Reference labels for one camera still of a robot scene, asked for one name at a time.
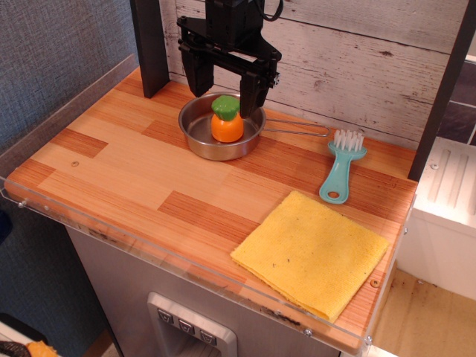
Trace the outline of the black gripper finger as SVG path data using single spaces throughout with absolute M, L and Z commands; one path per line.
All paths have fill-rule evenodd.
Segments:
M 181 50 L 188 85 L 195 97 L 201 97 L 214 85 L 214 63 L 210 51 Z
M 262 107 L 268 90 L 273 86 L 273 76 L 245 72 L 240 80 L 240 115 L 249 118 L 258 108 Z

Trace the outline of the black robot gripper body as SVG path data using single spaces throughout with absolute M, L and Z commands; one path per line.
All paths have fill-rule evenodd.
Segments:
M 274 87 L 279 83 L 277 63 L 281 53 L 261 31 L 265 22 L 274 22 L 280 15 L 280 5 L 274 14 L 267 14 L 264 1 L 206 1 L 205 18 L 177 18 L 181 29 L 179 50 L 208 50 L 214 67 L 235 74 L 270 74 Z

